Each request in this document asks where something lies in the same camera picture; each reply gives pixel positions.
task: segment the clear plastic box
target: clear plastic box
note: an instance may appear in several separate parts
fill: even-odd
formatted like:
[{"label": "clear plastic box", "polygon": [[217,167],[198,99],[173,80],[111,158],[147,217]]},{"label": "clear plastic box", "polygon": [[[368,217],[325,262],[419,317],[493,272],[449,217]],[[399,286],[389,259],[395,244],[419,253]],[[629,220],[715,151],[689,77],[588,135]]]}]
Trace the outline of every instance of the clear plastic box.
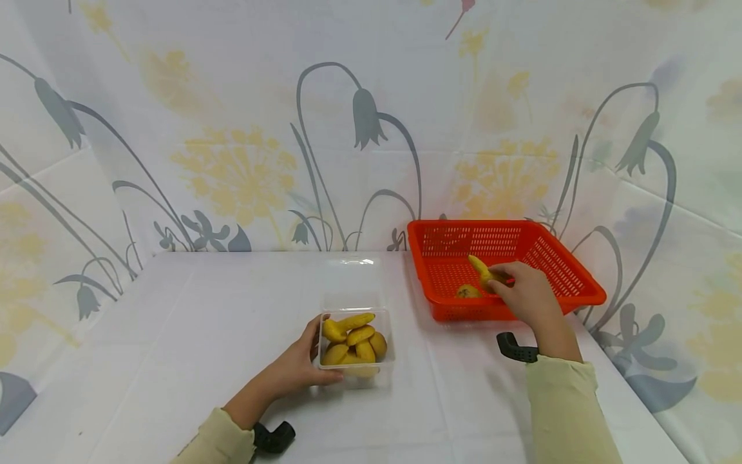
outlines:
[{"label": "clear plastic box", "polygon": [[[376,317],[369,323],[377,332],[387,340],[387,354],[380,362],[353,364],[353,365],[322,365],[322,358],[327,351],[329,341],[322,334],[322,324],[325,319],[334,321],[350,317],[356,314],[373,313]],[[394,368],[394,340],[392,338],[392,323],[389,312],[379,307],[354,307],[340,310],[324,310],[322,312],[320,325],[320,350],[317,356],[318,367],[323,370],[339,370],[344,375],[343,387],[355,388],[384,388],[392,383],[392,370]]]}]

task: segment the yellow banana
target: yellow banana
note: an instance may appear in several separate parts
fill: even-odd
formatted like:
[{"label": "yellow banana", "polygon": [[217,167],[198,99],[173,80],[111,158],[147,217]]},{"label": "yellow banana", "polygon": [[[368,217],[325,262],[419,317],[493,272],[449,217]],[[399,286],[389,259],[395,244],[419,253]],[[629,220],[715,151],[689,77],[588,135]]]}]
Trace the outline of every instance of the yellow banana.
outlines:
[{"label": "yellow banana", "polygon": [[332,343],[343,343],[347,338],[345,330],[342,330],[338,323],[332,319],[326,319],[322,322],[322,335]]},{"label": "yellow banana", "polygon": [[381,335],[379,332],[374,333],[373,335],[371,335],[369,343],[371,344],[371,348],[373,348],[374,353],[376,353],[377,359],[381,359],[386,356],[387,340],[384,338],[383,335]]},{"label": "yellow banana", "polygon": [[[353,354],[352,351],[348,351],[348,354],[343,357],[342,361],[340,361],[340,363],[343,365],[366,364],[367,362],[368,361],[364,361],[363,359],[357,357],[355,354]],[[346,369],[343,371],[343,375],[345,376],[355,376],[361,377],[363,379],[370,379],[377,373],[378,367],[351,367],[350,369]]]},{"label": "yellow banana", "polygon": [[364,362],[376,362],[376,354],[368,340],[363,340],[355,344],[355,352]]},{"label": "yellow banana", "polygon": [[485,292],[494,293],[494,290],[492,290],[488,285],[489,281],[498,281],[503,284],[507,281],[502,275],[490,272],[487,268],[487,264],[484,264],[481,259],[474,255],[469,255],[469,263],[479,274],[479,286],[482,287]]},{"label": "yellow banana", "polygon": [[358,329],[359,327],[363,327],[364,325],[373,321],[375,317],[376,314],[374,313],[357,314],[355,316],[350,316],[349,318],[338,321],[338,326],[345,331]]},{"label": "yellow banana", "polygon": [[464,284],[459,287],[456,292],[457,298],[481,298],[482,292],[480,292],[475,286]]},{"label": "yellow banana", "polygon": [[348,334],[348,338],[345,341],[349,347],[362,342],[363,340],[370,339],[371,336],[376,333],[376,330],[370,325],[364,325],[358,329],[353,329]]},{"label": "yellow banana", "polygon": [[325,356],[322,356],[321,363],[323,366],[334,366],[341,363],[348,353],[348,345],[334,344],[327,349]]}]

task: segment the white table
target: white table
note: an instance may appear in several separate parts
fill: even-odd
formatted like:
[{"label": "white table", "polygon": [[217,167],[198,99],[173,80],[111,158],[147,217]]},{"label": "white table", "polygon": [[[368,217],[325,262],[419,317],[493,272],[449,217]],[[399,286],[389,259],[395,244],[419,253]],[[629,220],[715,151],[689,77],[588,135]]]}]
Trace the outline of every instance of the white table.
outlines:
[{"label": "white table", "polygon": [[[495,335],[520,323],[437,325],[406,253],[164,253],[0,441],[0,463],[164,463],[209,411],[301,333],[322,306],[391,313],[389,389],[314,392],[274,406],[297,439],[280,463],[532,463],[522,364]],[[682,455],[570,316],[625,463]]]}]

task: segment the orange plastic basket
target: orange plastic basket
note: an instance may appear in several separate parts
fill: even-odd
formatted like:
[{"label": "orange plastic basket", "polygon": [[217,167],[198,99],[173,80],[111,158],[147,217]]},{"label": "orange plastic basket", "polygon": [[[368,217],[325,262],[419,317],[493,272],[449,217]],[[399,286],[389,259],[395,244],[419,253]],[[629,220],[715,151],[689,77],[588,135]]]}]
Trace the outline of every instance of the orange plastic basket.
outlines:
[{"label": "orange plastic basket", "polygon": [[507,321],[513,313],[497,295],[456,298],[463,284],[479,287],[467,259],[491,266],[522,261],[542,270],[567,314],[602,304],[605,290],[549,231],[529,220],[414,220],[407,225],[410,250],[425,298],[436,321]]}]

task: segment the black wristband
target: black wristband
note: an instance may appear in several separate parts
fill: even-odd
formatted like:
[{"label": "black wristband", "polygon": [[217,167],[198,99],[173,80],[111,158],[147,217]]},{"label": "black wristband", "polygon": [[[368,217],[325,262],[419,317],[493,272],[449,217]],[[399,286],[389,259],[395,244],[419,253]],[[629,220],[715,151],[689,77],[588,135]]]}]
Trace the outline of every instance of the black wristband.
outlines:
[{"label": "black wristband", "polygon": [[528,363],[538,360],[539,349],[536,347],[520,346],[512,332],[498,333],[497,345],[500,347],[500,353],[510,359]]}]

